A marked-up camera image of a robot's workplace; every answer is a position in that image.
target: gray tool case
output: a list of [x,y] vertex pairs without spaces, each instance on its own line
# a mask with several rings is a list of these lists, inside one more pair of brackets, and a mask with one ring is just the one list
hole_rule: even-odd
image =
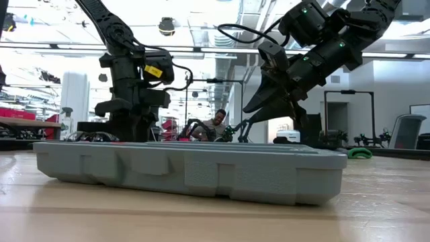
[[38,169],[65,182],[270,204],[324,204],[347,156],[304,145],[34,143]]

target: white pillar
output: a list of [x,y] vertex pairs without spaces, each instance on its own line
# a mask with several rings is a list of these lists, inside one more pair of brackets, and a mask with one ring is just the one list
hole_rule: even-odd
[[73,131],[78,122],[88,121],[89,111],[89,80],[83,71],[65,71],[62,78],[61,107],[73,109]]

